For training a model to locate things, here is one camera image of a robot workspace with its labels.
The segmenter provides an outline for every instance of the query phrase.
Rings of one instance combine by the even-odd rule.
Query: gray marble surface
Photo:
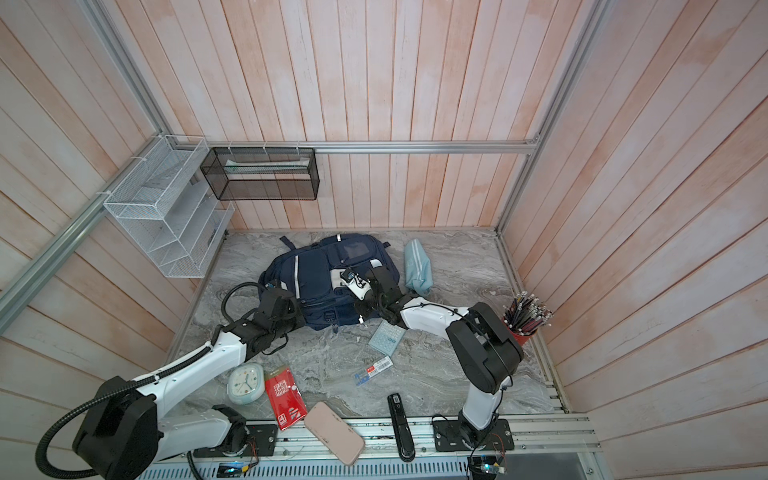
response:
[[[336,233],[290,232],[287,236],[302,247],[332,234]],[[405,276],[405,245],[413,238],[421,240],[432,261],[435,282],[428,300],[453,306],[484,301],[497,313],[511,302],[511,286],[491,231],[394,230],[372,234],[392,244],[388,252],[400,271],[401,285]],[[197,348],[210,338],[215,324],[224,323],[220,303],[232,286],[256,281],[274,257],[287,251],[279,240],[281,235],[235,233],[225,239],[192,323],[180,340],[177,356]],[[230,299],[228,312],[237,318],[257,305],[256,290],[243,289]],[[407,331],[392,355],[394,366],[366,384],[355,386],[353,374],[383,357],[368,346],[381,321],[371,319],[362,325],[341,326],[337,332],[332,328],[316,332],[304,327],[290,334],[285,349],[273,356],[259,354],[250,361],[261,363],[266,372],[282,364],[290,366],[309,409],[324,401],[344,418],[389,416],[386,397],[400,392],[410,416],[456,415],[464,405],[469,381],[450,342],[430,333]],[[529,345],[524,350],[526,358],[513,377],[514,385],[505,393],[499,412],[551,412],[534,350]],[[217,403],[232,405],[227,398],[228,374],[225,372],[200,387],[171,414],[199,412]],[[232,406],[248,419],[274,418],[266,395],[249,405]]]

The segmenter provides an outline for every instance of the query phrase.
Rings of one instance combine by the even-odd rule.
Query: alarm clock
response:
[[[232,403],[245,405],[264,393],[264,368],[259,363],[246,363],[230,374],[227,395]]]

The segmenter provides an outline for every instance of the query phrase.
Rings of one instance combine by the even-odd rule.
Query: black remote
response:
[[[406,410],[402,407],[399,393],[393,393],[386,398],[389,404],[389,416],[392,417],[392,428],[395,429],[395,441],[397,453],[404,462],[411,462],[416,458],[416,447],[413,445],[411,429],[408,427]]]

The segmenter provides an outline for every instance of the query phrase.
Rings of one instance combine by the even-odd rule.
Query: black wire rack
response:
[[[215,147],[200,166],[219,200],[316,200],[312,148]]]

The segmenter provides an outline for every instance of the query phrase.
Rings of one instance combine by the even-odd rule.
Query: white mesh organizer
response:
[[[162,137],[126,175],[104,206],[165,276],[202,278],[234,213],[207,182],[191,183],[208,153],[174,148]]]

